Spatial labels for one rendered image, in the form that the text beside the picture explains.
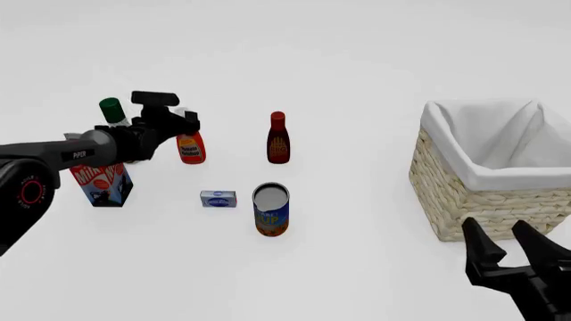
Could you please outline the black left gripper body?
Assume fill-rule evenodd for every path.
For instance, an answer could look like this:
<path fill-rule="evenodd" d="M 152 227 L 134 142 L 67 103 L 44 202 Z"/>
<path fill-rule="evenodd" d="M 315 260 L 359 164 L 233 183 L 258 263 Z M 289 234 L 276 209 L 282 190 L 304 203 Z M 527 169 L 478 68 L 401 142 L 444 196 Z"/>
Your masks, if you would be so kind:
<path fill-rule="evenodd" d="M 144 130 L 145 143 L 154 149 L 179 135 L 179 116 L 165 106 L 144 106 L 134 125 Z"/>

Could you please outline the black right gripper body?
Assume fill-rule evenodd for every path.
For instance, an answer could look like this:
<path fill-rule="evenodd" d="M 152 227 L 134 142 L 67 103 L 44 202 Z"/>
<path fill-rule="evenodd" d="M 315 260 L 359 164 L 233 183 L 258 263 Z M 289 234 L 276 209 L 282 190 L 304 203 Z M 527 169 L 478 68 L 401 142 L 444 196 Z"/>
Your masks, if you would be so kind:
<path fill-rule="evenodd" d="M 506 293 L 525 321 L 571 321 L 571 291 L 555 291 L 531 267 L 483 267 L 466 264 L 474 286 Z"/>

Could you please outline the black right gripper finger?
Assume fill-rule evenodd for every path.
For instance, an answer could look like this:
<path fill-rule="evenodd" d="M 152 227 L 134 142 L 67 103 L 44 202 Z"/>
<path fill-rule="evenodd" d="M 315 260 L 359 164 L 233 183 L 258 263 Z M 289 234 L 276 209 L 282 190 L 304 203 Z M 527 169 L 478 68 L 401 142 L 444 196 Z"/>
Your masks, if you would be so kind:
<path fill-rule="evenodd" d="M 498 267 L 507 255 L 502 248 L 485 233 L 475 218 L 466 218 L 462 224 L 468 262 L 481 267 Z"/>
<path fill-rule="evenodd" d="M 519 220 L 512 232 L 533 268 L 571 268 L 571 251 L 554 243 L 527 222 Z"/>

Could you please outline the red tomato ketchup bottle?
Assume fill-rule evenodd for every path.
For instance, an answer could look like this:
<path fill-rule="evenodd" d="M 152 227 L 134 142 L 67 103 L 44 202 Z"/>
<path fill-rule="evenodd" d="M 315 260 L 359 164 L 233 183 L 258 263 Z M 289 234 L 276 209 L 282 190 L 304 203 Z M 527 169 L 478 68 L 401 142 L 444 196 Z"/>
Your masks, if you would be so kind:
<path fill-rule="evenodd" d="M 185 107 L 175 109 L 175 113 L 182 116 L 185 111 L 189 111 Z M 199 131 L 193 136 L 177 136 L 178 154 L 182 162 L 187 165 L 198 165 L 206 160 L 206 151 L 202 136 Z"/>

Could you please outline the woven wicker basket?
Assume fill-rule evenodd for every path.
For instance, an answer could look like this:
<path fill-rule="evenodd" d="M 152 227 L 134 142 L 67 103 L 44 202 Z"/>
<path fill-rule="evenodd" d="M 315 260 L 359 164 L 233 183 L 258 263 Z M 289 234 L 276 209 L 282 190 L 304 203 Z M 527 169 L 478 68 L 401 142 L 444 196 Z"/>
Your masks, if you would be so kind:
<path fill-rule="evenodd" d="M 462 240 L 461 225 L 475 218 L 493 240 L 508 240 L 514 224 L 523 220 L 548 233 L 571 216 L 571 187 L 475 192 L 467 189 L 419 124 L 410 164 L 410 182 L 439 240 Z"/>

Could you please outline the white cloth basket liner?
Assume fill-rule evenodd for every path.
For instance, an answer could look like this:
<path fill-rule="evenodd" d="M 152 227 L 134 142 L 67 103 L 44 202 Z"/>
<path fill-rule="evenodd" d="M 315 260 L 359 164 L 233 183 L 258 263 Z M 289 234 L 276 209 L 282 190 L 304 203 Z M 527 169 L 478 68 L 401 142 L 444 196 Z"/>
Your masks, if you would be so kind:
<path fill-rule="evenodd" d="M 571 120 L 540 101 L 429 101 L 420 125 L 471 191 L 571 187 Z"/>

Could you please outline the black plate on stalk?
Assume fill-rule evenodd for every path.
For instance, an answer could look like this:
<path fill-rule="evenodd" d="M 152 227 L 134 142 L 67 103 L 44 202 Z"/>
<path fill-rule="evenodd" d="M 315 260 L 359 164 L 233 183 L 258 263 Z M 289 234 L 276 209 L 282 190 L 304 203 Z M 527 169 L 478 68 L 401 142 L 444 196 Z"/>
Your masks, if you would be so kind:
<path fill-rule="evenodd" d="M 147 91 L 133 91 L 130 96 L 133 104 L 142 106 L 141 114 L 164 113 L 170 107 L 179 106 L 180 101 L 175 93 L 155 93 Z"/>

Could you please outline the green capped bottle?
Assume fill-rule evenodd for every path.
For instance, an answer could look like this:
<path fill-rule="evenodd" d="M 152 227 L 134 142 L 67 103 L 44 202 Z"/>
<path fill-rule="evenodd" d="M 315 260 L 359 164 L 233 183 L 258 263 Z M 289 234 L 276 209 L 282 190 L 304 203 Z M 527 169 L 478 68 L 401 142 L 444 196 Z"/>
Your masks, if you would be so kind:
<path fill-rule="evenodd" d="M 129 127 L 130 122 L 117 98 L 104 98 L 99 108 L 110 127 Z"/>

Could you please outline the red and blue milk carton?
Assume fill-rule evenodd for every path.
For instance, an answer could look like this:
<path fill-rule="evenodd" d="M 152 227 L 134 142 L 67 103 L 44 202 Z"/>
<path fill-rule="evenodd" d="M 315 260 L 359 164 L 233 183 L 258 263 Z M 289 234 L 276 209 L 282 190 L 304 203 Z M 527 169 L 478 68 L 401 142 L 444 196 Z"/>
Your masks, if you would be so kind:
<path fill-rule="evenodd" d="M 123 163 L 99 168 L 77 165 L 70 173 L 96 208 L 122 208 L 134 186 Z"/>

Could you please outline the small blue butter box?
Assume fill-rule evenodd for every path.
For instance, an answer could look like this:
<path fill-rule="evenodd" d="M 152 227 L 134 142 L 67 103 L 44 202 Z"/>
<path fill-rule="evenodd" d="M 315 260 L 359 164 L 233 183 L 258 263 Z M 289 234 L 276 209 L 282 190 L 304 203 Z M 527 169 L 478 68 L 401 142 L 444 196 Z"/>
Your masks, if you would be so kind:
<path fill-rule="evenodd" d="M 235 208 L 237 205 L 233 191 L 201 191 L 200 199 L 204 208 Z"/>

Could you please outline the dark red BBQ sauce bottle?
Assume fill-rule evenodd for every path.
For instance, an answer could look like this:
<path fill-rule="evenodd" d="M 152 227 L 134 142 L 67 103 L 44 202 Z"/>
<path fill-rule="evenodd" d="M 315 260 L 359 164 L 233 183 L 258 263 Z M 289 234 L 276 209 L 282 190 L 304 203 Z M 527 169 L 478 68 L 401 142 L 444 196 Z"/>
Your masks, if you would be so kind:
<path fill-rule="evenodd" d="M 270 129 L 267 139 L 267 158 L 273 164 L 289 162 L 291 154 L 290 138 L 286 130 L 286 116 L 282 111 L 270 115 Z"/>

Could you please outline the blue and orange soup can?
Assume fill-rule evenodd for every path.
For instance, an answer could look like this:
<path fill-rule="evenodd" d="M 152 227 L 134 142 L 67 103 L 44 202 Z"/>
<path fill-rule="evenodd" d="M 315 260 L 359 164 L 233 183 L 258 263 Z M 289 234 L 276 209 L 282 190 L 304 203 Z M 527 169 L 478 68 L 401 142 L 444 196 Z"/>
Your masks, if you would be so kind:
<path fill-rule="evenodd" d="M 289 227 L 290 193 L 285 186 L 268 182 L 252 192 L 256 229 L 261 235 L 278 237 Z"/>

